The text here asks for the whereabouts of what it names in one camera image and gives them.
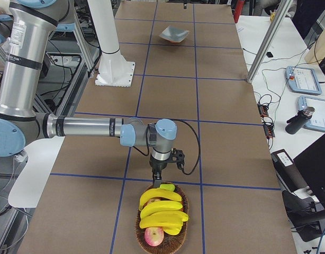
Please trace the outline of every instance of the person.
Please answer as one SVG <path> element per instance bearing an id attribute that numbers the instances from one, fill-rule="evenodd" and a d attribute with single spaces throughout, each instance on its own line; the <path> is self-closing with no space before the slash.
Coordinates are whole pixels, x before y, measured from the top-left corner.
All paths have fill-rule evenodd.
<path id="1" fill-rule="evenodd" d="M 280 1 L 281 0 L 259 0 L 254 7 L 253 16 L 261 16 L 261 14 L 263 13 L 263 9 L 273 5 L 277 5 L 278 3 L 280 3 Z"/>
<path id="2" fill-rule="evenodd" d="M 292 19 L 300 36 L 305 39 L 311 27 L 325 10 L 325 0 L 298 0 Z"/>

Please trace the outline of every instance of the red object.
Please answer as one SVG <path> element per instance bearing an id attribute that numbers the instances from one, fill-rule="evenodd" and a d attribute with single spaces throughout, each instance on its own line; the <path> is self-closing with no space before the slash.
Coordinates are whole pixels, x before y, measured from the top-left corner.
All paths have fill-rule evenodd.
<path id="1" fill-rule="evenodd" d="M 239 21 L 239 17 L 243 8 L 243 4 L 245 3 L 245 0 L 238 0 L 236 10 L 234 11 L 234 22 L 237 24 Z"/>

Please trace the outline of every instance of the brown table surface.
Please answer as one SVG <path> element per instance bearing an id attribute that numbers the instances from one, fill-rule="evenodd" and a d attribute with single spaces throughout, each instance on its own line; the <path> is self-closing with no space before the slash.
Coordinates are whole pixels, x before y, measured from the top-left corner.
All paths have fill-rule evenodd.
<path id="1" fill-rule="evenodd" d="M 168 25 L 189 36 L 159 38 Z M 136 62 L 132 86 L 91 78 L 76 116 L 177 118 L 196 129 L 194 174 L 174 165 L 162 172 L 189 200 L 178 253 L 296 253 L 230 7 L 125 1 L 116 28 L 122 54 Z M 190 170 L 196 140 L 177 125 L 175 147 Z M 18 253 L 144 253 L 134 221 L 150 182 L 148 158 L 118 139 L 66 137 Z"/>

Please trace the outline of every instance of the blue-framed device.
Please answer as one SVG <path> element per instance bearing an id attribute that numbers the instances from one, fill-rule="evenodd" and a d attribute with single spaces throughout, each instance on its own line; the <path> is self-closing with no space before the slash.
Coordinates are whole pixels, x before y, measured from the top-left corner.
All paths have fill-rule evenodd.
<path id="1" fill-rule="evenodd" d="M 314 107 L 315 112 L 310 121 L 305 124 L 305 128 L 310 130 L 325 132 L 325 99 L 300 96 L 298 100 L 299 110 L 309 107 Z"/>
<path id="2" fill-rule="evenodd" d="M 312 68 L 288 66 L 286 78 L 295 93 L 319 95 L 322 93 L 318 78 Z"/>

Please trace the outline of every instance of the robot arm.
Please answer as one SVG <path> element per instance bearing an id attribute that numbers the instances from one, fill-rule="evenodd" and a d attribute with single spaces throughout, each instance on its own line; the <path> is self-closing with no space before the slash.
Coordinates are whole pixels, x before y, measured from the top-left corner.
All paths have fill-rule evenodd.
<path id="1" fill-rule="evenodd" d="M 176 124 L 167 119 L 145 126 L 139 119 L 78 118 L 36 113 L 32 103 L 49 33 L 70 19 L 72 0 L 11 0 L 14 24 L 0 90 L 0 157 L 20 152 L 41 138 L 66 135 L 119 137 L 123 146 L 152 147 L 154 187 L 168 163 L 183 167 L 184 155 L 171 150 Z"/>

